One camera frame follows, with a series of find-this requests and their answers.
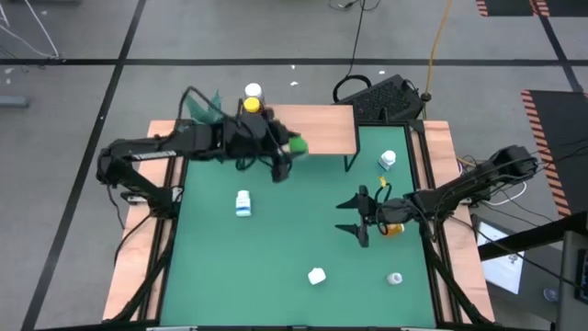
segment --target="yellow cap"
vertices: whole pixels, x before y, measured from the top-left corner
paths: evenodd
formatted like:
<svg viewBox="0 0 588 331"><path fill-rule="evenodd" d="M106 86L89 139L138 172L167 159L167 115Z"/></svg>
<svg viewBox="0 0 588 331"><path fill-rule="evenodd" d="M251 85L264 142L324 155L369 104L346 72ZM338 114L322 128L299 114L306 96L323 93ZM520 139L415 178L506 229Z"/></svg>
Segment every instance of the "yellow cap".
<svg viewBox="0 0 588 331"><path fill-rule="evenodd" d="M248 112L257 112L261 108L261 102L259 102L259 99L257 97L248 97L243 102L243 107Z"/></svg>

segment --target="black keyboard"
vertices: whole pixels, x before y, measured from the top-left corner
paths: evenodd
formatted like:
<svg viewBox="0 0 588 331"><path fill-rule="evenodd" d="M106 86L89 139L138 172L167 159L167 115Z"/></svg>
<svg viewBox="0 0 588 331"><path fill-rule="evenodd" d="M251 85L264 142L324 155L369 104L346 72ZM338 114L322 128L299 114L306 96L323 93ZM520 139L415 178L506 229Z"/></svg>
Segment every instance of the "black keyboard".
<svg viewBox="0 0 588 331"><path fill-rule="evenodd" d="M423 109L418 92L399 74L346 97L336 105L352 105L358 120L414 120Z"/></svg>

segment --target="small white object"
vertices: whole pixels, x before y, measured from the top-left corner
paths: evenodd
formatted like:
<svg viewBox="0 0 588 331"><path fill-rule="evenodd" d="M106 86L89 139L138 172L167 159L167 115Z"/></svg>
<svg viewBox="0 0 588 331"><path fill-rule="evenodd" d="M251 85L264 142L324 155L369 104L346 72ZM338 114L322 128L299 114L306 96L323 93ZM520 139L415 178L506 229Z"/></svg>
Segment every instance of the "small white object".
<svg viewBox="0 0 588 331"><path fill-rule="evenodd" d="M251 83L245 87L246 97L261 97L261 86L257 83Z"/></svg>
<svg viewBox="0 0 588 331"><path fill-rule="evenodd" d="M400 272L394 272L388 275L388 277L386 277L386 280L388 280L388 283L390 285L398 285L402 283L402 275Z"/></svg>
<svg viewBox="0 0 588 331"><path fill-rule="evenodd" d="M396 162L396 153L393 151L386 151L384 154L379 158L379 165L384 168L384 170L390 170L390 167L394 165Z"/></svg>
<svg viewBox="0 0 588 331"><path fill-rule="evenodd" d="M237 192L237 216L251 216L251 200L249 199L248 190Z"/></svg>
<svg viewBox="0 0 588 331"><path fill-rule="evenodd" d="M312 285L316 285L326 279L327 275L324 274L324 270L322 268L313 268L311 272L309 272L309 281Z"/></svg>

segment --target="white paper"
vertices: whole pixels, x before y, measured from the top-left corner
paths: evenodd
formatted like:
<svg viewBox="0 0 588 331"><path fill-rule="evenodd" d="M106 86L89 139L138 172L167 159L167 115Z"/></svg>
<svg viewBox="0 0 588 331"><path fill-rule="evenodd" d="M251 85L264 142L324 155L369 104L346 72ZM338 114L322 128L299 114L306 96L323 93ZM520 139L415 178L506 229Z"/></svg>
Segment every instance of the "white paper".
<svg viewBox="0 0 588 331"><path fill-rule="evenodd" d="M480 223L480 232L486 234L489 238L496 241L507 235L498 231L486 223ZM489 240L478 234L478 245L484 245ZM521 282L521 273L523 271L523 259L515 254L497 257L491 260L483 261L484 277L490 283L499 286L509 292L518 294L519 284Z"/></svg>

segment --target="black floor line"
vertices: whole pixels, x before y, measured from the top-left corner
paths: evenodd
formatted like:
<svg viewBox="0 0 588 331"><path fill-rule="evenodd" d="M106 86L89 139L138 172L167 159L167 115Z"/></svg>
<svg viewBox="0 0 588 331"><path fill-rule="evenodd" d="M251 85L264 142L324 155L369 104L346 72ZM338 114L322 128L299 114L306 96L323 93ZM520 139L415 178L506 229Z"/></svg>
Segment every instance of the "black floor line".
<svg viewBox="0 0 588 331"><path fill-rule="evenodd" d="M248 66L248 65L348 65L346 58L265 58L265 59L0 59L0 65L144 65L144 66ZM424 66L428 59L355 59L354 65ZM528 59L438 59L435 66L588 66L588 60Z"/></svg>
<svg viewBox="0 0 588 331"><path fill-rule="evenodd" d="M548 35L548 39L549 39L549 42L551 43L551 47L553 47L553 51L555 52L556 56L558 57L558 60L560 60L563 63L563 65L561 67L563 69L563 72L566 74L566 78L568 79L568 83L570 83L571 90L573 92L583 92L582 86L580 85L580 82L578 82L578 78L576 77L576 74L573 72L571 65L569 65L569 63L568 63L568 57L566 56L565 52L561 48L560 41L558 40L558 37L555 35L555 31L553 30L553 27L551 26L551 22L549 22L549 18L544 17L544 16L539 16L539 19L541 20L541 25L543 25L543 29L545 30L545 33Z"/></svg>
<svg viewBox="0 0 588 331"><path fill-rule="evenodd" d="M127 36L125 37L122 49L120 50L120 60L126 59L127 55L129 55L130 45L132 44L135 32L137 31L137 26L139 25L142 11L145 8L145 2L146 0L139 0L139 2L137 3L135 13L133 15L132 21L130 22L129 30L127 31ZM72 224L75 208L77 207L77 202L80 199L80 194L82 193L82 188L84 187L85 179L88 174L88 169L90 168L90 164L92 162L92 159L94 158L94 153L96 151L96 146L98 144L100 133L102 132L102 128L104 127L104 123L107 119L110 104L112 103L115 91L117 90L117 85L119 84L122 68L123 64L122 62L119 62L119 64L117 64L113 71L113 74L110 78L110 82L108 83L106 94L104 95L102 105L100 106L100 110L98 111L98 114L96 116L94 129L92 130L90 139L84 151L82 163L78 168L77 175L75 176L75 181L73 182L72 191L65 204L65 210L63 211L62 219L57 228L57 233L53 238L51 249L49 251L47 259L45 260L45 265L43 266L43 270L41 271L37 287L35 288L33 297L30 301L30 305L28 306L27 314L25 315L25 319L21 327L21 330L23 331L33 330L39 318L40 309L43 305L43 302L45 301L45 296L47 295L47 291L49 289L49 286L51 285L51 279L53 278L53 274L55 273L55 269L59 261L59 256L62 253L65 238L67 236L67 233L69 232L70 225Z"/></svg>

